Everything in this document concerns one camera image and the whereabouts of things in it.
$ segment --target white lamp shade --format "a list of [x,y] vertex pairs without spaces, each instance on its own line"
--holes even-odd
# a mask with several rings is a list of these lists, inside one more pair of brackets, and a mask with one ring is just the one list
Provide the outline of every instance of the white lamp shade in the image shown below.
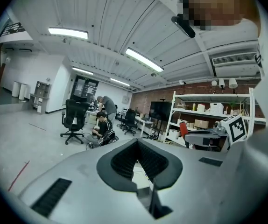
[[236,89],[238,87],[238,84],[237,84],[237,81],[236,81],[235,78],[230,78],[229,79],[228,87],[231,88],[231,89]]
[[226,84],[224,83],[224,79],[219,79],[219,87],[221,88],[221,86],[223,86],[223,88],[226,86]]
[[212,81],[212,86],[216,86],[217,85],[217,81],[216,80],[213,80]]

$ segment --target person bending over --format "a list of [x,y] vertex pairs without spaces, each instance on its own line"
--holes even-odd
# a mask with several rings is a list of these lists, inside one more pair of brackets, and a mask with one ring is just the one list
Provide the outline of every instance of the person bending over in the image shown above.
[[86,137],[86,139],[90,142],[92,148],[99,146],[99,139],[103,137],[106,131],[112,129],[112,123],[109,119],[106,118],[106,114],[104,112],[97,113],[97,119],[99,120],[100,127],[95,126],[92,130],[92,134],[96,136],[94,138],[92,135]]
[[112,99],[110,99],[108,96],[98,96],[97,101],[100,102],[99,111],[102,111],[103,105],[105,107],[105,110],[108,114],[108,119],[111,121],[111,123],[114,123],[114,119],[117,113],[116,107]]

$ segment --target person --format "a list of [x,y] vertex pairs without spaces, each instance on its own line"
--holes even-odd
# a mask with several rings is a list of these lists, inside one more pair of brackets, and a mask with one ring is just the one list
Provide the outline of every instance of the person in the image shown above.
[[108,114],[108,119],[111,121],[112,125],[114,123],[114,119],[117,113],[117,109],[115,107],[114,102],[108,96],[98,96],[97,101],[100,102],[99,111],[102,111],[103,105]]
[[85,137],[90,142],[91,148],[98,147],[99,139],[103,137],[106,131],[111,130],[113,127],[111,121],[106,118],[106,114],[104,112],[98,112],[97,119],[99,120],[100,127],[95,126],[92,130],[92,134],[96,136],[96,138],[94,138],[93,135]]
[[183,14],[191,26],[202,30],[236,25],[242,19],[252,21],[257,27],[258,47],[255,60],[261,81],[254,96],[268,120],[268,13],[258,0],[183,0]]

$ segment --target railing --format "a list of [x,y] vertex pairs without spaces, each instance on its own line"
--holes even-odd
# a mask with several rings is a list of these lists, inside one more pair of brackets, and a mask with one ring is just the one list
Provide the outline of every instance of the railing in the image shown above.
[[11,25],[7,25],[3,29],[0,37],[1,36],[4,36],[4,35],[9,35],[9,34],[17,33],[17,32],[25,32],[25,29],[23,28],[23,26],[19,22],[14,23],[14,24],[11,24]]

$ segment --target air conditioner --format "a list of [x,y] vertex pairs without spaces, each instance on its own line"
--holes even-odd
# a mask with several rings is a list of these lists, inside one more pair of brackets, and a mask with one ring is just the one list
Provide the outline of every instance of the air conditioner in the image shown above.
[[256,63],[254,59],[255,54],[256,52],[247,52],[229,56],[221,56],[213,58],[212,62],[214,67],[252,64]]
[[212,59],[217,77],[253,77],[259,72],[254,55],[256,52],[239,53]]

